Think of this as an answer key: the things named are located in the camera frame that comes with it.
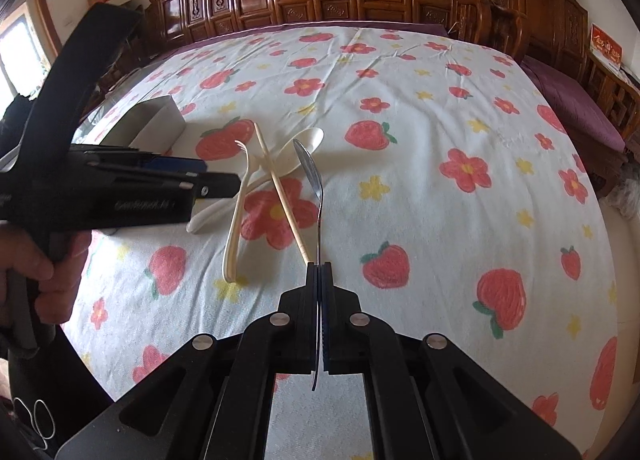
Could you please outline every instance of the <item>wooden chopstick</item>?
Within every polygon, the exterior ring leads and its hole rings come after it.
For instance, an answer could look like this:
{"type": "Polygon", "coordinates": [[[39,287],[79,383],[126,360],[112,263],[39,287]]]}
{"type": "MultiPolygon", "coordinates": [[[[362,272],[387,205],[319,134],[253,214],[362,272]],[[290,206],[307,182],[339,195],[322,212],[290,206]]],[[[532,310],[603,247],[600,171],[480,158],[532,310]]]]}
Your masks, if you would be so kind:
{"type": "Polygon", "coordinates": [[[258,136],[258,142],[260,142],[262,154],[264,155],[264,163],[267,166],[267,170],[271,174],[273,185],[276,186],[276,191],[278,192],[278,196],[280,197],[280,202],[282,204],[282,209],[284,210],[284,214],[287,216],[287,220],[289,221],[289,225],[291,226],[291,232],[293,232],[293,237],[296,239],[298,249],[300,249],[300,254],[302,254],[302,259],[304,260],[306,266],[306,264],[311,260],[309,259],[308,252],[306,252],[306,247],[304,241],[302,240],[302,236],[300,236],[300,230],[298,229],[296,217],[293,215],[291,205],[289,204],[289,199],[287,199],[287,195],[284,191],[284,188],[282,187],[282,183],[280,182],[280,177],[277,175],[277,173],[275,172],[275,168],[273,167],[273,161],[271,160],[271,155],[269,153],[269,150],[267,149],[267,145],[264,143],[264,139],[262,138],[260,126],[258,126],[256,122],[254,122],[254,126],[255,134],[258,136]]]}

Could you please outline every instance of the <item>yellow flower center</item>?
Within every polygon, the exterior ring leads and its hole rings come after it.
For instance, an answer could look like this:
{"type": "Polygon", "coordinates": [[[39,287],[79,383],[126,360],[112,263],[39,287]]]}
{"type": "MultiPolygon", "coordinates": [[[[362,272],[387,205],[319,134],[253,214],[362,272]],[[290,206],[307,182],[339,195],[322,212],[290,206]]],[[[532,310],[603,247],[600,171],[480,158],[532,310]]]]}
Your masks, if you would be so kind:
{"type": "Polygon", "coordinates": [[[284,209],[282,208],[282,205],[278,203],[273,205],[273,207],[269,211],[269,216],[273,220],[280,221],[286,216],[286,214],[284,214],[284,209]]]}

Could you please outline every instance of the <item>white plastic spoon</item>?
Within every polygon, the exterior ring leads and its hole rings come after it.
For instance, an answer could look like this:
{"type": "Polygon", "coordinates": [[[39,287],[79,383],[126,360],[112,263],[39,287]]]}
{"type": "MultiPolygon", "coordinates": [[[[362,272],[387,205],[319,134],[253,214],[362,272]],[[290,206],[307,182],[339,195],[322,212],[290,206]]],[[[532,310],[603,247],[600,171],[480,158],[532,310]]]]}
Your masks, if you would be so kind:
{"type": "MultiPolygon", "coordinates": [[[[287,142],[280,150],[280,152],[273,157],[273,165],[276,170],[276,174],[279,177],[286,176],[293,173],[300,167],[300,161],[296,154],[296,150],[293,147],[293,139],[299,140],[309,153],[313,153],[324,138],[324,131],[321,128],[307,128],[302,130],[296,135],[291,137],[291,140],[287,142]]],[[[251,182],[247,188],[246,193],[249,194],[254,189],[260,187],[262,184],[271,180],[271,175],[265,173],[265,175],[251,182]]],[[[191,220],[187,224],[187,232],[197,233],[206,221],[213,216],[217,210],[217,205],[222,202],[215,202],[212,205],[205,207],[202,211],[196,213],[191,217],[191,220]]]]}
{"type": "Polygon", "coordinates": [[[231,220],[229,234],[226,237],[225,255],[222,261],[222,276],[225,278],[227,283],[233,283],[236,280],[236,261],[238,260],[238,242],[240,240],[240,222],[242,221],[244,198],[246,197],[251,175],[260,169],[260,160],[249,153],[242,142],[236,140],[236,144],[240,146],[246,156],[246,173],[242,177],[242,182],[240,183],[238,200],[236,201],[236,208],[234,210],[234,218],[231,220]]]}

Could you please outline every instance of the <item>utensil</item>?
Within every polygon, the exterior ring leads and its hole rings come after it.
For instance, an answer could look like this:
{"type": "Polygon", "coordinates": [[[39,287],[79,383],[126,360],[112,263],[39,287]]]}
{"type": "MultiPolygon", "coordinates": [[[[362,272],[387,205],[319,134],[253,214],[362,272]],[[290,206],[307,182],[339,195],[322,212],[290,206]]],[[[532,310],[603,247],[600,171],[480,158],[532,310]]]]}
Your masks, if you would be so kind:
{"type": "Polygon", "coordinates": [[[236,144],[240,146],[246,155],[246,173],[242,177],[242,182],[240,183],[240,191],[238,191],[234,217],[231,220],[229,234],[226,237],[225,255],[222,260],[222,276],[225,278],[227,283],[233,283],[236,280],[236,263],[238,261],[238,243],[240,240],[240,222],[242,221],[244,198],[247,194],[247,186],[251,175],[258,171],[258,168],[260,167],[260,160],[249,153],[242,142],[236,140],[236,144]]]}
{"type": "Polygon", "coordinates": [[[273,160],[271,160],[271,155],[269,154],[269,150],[267,145],[264,142],[264,138],[262,137],[262,132],[260,130],[260,126],[256,122],[254,122],[255,126],[255,135],[258,137],[258,142],[260,143],[260,147],[262,148],[262,154],[264,155],[264,165],[266,169],[271,173],[271,179],[273,180],[273,185],[276,186],[276,191],[278,196],[280,197],[280,203],[282,204],[282,209],[284,214],[287,216],[287,220],[289,221],[289,225],[291,227],[291,232],[293,233],[293,237],[296,239],[296,243],[298,244],[298,249],[300,250],[300,254],[302,255],[302,259],[306,264],[309,262],[308,252],[306,252],[305,243],[302,240],[302,236],[300,236],[300,230],[298,229],[298,222],[296,221],[296,217],[293,215],[293,211],[291,209],[291,205],[289,204],[289,199],[287,199],[287,195],[280,183],[280,178],[278,177],[275,168],[273,167],[273,160]]]}
{"type": "MultiPolygon", "coordinates": [[[[321,128],[307,128],[306,130],[302,130],[301,132],[294,135],[293,138],[280,149],[278,154],[273,159],[273,166],[279,177],[283,177],[290,173],[293,173],[300,166],[300,161],[298,160],[296,151],[293,147],[294,138],[299,140],[306,148],[306,150],[311,154],[318,148],[318,146],[320,146],[320,143],[324,138],[324,131],[321,128]]],[[[251,182],[247,186],[246,192],[250,193],[254,189],[259,188],[262,184],[268,182],[270,179],[271,175],[266,172],[265,175],[251,182]]],[[[198,232],[206,223],[206,221],[215,214],[219,205],[223,205],[223,203],[215,202],[212,205],[205,207],[202,211],[194,214],[187,224],[187,232],[198,232]]]]}
{"type": "Polygon", "coordinates": [[[316,384],[318,383],[318,370],[320,369],[320,330],[322,326],[322,288],[321,288],[321,257],[320,257],[320,223],[322,220],[322,198],[324,198],[324,191],[322,190],[322,177],[316,167],[316,163],[311,158],[311,154],[305,149],[299,140],[293,139],[293,147],[296,149],[296,154],[302,164],[302,169],[305,170],[306,178],[311,184],[311,188],[320,201],[318,207],[318,249],[316,257],[318,258],[318,266],[316,267],[316,364],[314,366],[314,383],[311,387],[311,391],[315,391],[316,384]]]}

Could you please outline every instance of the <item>human hand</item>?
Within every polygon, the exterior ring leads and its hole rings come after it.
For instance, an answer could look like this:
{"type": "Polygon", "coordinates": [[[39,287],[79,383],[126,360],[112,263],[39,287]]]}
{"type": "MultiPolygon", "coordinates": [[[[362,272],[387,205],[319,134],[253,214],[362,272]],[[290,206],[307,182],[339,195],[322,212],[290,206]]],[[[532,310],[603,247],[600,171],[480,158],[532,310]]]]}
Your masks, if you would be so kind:
{"type": "Polygon", "coordinates": [[[76,233],[66,258],[55,265],[21,228],[0,225],[0,326],[11,325],[6,305],[6,271],[40,282],[36,314],[44,324],[62,324],[71,318],[84,262],[91,244],[91,231],[76,233]]]}

